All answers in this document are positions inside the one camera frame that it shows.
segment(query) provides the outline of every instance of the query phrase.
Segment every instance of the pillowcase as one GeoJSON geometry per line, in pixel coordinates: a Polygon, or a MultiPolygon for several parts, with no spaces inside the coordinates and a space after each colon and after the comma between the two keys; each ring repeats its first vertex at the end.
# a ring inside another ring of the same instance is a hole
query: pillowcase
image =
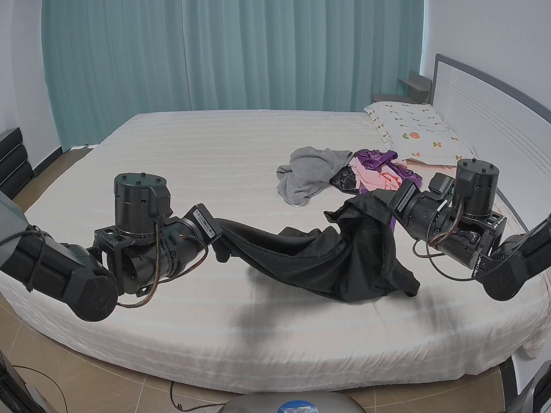
{"type": "Polygon", "coordinates": [[[457,165],[476,157],[473,148],[455,134],[430,104],[376,102],[366,111],[389,150],[402,160],[427,165],[457,165]]]}

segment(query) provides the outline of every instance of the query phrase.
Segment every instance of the wall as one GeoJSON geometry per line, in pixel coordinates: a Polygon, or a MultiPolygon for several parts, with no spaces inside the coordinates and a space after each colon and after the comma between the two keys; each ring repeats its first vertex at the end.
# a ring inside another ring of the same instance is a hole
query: wall
{"type": "Polygon", "coordinates": [[[0,131],[19,127],[36,168],[59,148],[44,81],[42,0],[0,0],[0,131]]]}
{"type": "Polygon", "coordinates": [[[551,108],[551,0],[426,0],[422,74],[442,53],[551,108]]]}

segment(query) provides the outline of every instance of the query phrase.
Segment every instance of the gray headboard frame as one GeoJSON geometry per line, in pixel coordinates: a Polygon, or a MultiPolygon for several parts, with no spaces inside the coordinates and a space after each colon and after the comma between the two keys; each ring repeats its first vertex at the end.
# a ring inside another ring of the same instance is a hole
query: gray headboard frame
{"type": "MultiPolygon", "coordinates": [[[[465,72],[469,75],[472,75],[473,77],[484,81],[485,83],[495,87],[499,91],[509,95],[510,97],[514,98],[515,100],[519,101],[521,104],[524,104],[526,107],[528,107],[530,110],[532,110],[534,113],[541,116],[541,118],[545,119],[547,122],[551,123],[551,110],[549,110],[547,107],[543,106],[538,101],[534,100],[533,98],[529,97],[527,94],[522,93],[518,89],[515,89],[514,87],[510,86],[509,84],[485,73],[482,71],[479,71],[478,69],[475,69],[474,67],[470,65],[466,65],[464,63],[461,63],[457,60],[448,58],[442,54],[436,54],[436,59],[434,63],[434,75],[432,78],[432,87],[430,91],[430,104],[432,105],[434,103],[434,93],[436,89],[436,75],[438,73],[438,63],[444,63],[447,65],[450,65],[462,72],[465,72]]],[[[513,212],[519,223],[522,225],[522,227],[525,229],[525,231],[529,231],[526,224],[522,221],[518,213],[515,211],[511,203],[507,200],[505,195],[501,192],[501,190],[498,189],[498,196],[505,202],[505,204],[509,207],[509,209],[513,212]]]]}

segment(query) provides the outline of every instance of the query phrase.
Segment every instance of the barcode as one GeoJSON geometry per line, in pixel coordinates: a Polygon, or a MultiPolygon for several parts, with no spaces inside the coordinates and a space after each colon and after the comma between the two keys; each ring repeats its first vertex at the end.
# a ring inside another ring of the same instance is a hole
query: barcode
{"type": "Polygon", "coordinates": [[[203,230],[205,230],[205,232],[207,233],[207,235],[210,237],[210,238],[213,238],[216,233],[213,231],[213,229],[210,227],[210,225],[208,224],[208,222],[206,221],[206,219],[203,217],[203,215],[199,212],[199,210],[195,210],[193,212],[193,215],[195,216],[195,218],[197,219],[197,222],[199,222],[199,224],[201,225],[201,227],[203,228],[203,230]]]}

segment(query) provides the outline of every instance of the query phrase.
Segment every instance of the bed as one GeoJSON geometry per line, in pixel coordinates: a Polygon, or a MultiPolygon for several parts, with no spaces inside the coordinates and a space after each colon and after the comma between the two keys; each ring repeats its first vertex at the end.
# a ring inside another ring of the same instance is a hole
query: bed
{"type": "MultiPolygon", "coordinates": [[[[439,97],[446,99],[438,89],[435,107],[439,97]]],[[[452,109],[448,114],[453,117],[452,109]]],[[[61,175],[26,216],[58,241],[90,246],[93,231],[114,222],[114,177],[145,171],[168,180],[178,216],[202,202],[215,217],[271,232],[322,229],[329,225],[323,211],[336,210],[349,196],[329,187],[294,208],[276,191],[277,166],[305,145],[386,150],[363,112],[141,114],[61,175]]],[[[492,162],[501,168],[499,158],[492,162]]],[[[450,170],[412,169],[423,176],[424,188],[435,172],[450,170]]],[[[505,236],[523,232],[508,193],[502,191],[505,201],[496,200],[496,209],[509,218],[505,236]]],[[[421,283],[413,299],[392,293],[351,305],[334,302],[269,279],[238,258],[219,264],[213,255],[185,278],[163,285],[145,307],[117,308],[100,323],[83,322],[63,304],[28,294],[4,276],[0,291],[28,324],[74,350],[236,393],[443,381],[477,375],[519,347],[538,354],[550,326],[548,272],[514,299],[495,302],[478,283],[444,279],[416,258],[413,240],[399,226],[395,236],[397,257],[421,283]]],[[[451,259],[438,260],[445,272],[469,275],[451,259]]]]}

